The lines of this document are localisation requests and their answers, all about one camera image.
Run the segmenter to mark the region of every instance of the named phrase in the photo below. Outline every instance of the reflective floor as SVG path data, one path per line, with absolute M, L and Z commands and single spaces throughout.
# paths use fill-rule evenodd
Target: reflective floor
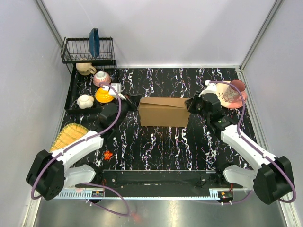
M 235 192 L 235 200 L 244 196 Z M 121 201 L 101 201 L 109 209 L 125 212 Z M 128 201 L 133 212 L 119 217 L 80 200 L 42 200 L 35 227 L 284 227 L 278 203 L 263 204 L 253 193 L 232 206 L 202 201 Z

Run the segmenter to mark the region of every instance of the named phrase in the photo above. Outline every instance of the marble tabletop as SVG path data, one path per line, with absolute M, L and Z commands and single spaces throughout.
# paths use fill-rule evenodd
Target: marble tabletop
M 123 91 L 130 95 L 184 98 L 201 91 L 205 80 L 238 78 L 235 69 L 217 68 L 118 69 L 118 77 Z M 94 95 L 95 91 L 92 77 L 79 86 L 80 94 Z M 241 109 L 223 109 L 238 121 Z M 98 114 L 66 113 L 62 127 L 75 122 L 92 129 L 97 117 Z M 248 113 L 241 129 L 255 140 Z M 109 160 L 104 159 L 106 151 L 113 154 Z M 226 162 L 249 167 L 229 145 L 209 133 L 200 116 L 192 114 L 188 127 L 143 127 L 138 112 L 129 112 L 113 141 L 84 157 L 76 166 L 94 163 L 102 169 L 117 170 L 214 170 Z

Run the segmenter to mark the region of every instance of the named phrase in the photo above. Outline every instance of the dish rack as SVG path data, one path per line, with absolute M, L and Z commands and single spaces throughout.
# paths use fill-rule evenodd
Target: dish rack
M 89 52 L 89 38 L 64 38 L 61 48 L 62 63 L 72 64 L 71 82 L 65 102 L 65 111 L 68 114 L 97 114 L 102 110 L 103 104 L 95 99 L 95 93 L 99 87 L 93 83 L 92 74 L 83 76 L 78 73 L 76 63 L 92 63 L 98 71 L 107 72 L 112 83 L 118 83 L 117 62 L 115 60 L 113 38 L 99 38 L 100 53 L 94 57 Z M 81 95 L 94 97 L 94 105 L 91 108 L 80 109 L 77 99 Z

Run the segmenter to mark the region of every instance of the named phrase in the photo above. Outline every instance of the brown box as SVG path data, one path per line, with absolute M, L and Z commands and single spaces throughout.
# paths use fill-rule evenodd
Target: brown box
M 139 105 L 141 126 L 187 127 L 188 98 L 142 98 Z

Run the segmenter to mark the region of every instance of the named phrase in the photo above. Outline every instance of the white wall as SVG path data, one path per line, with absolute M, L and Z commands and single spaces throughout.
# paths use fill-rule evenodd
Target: white wall
M 303 223 L 303 2 L 283 3 L 244 72 L 270 148 L 292 162 Z
M 119 66 L 239 65 L 274 1 L 44 0 L 62 36 L 112 36 Z
M 32 0 L 0 2 L 0 226 L 20 226 L 26 175 L 49 149 L 66 98 L 69 73 Z

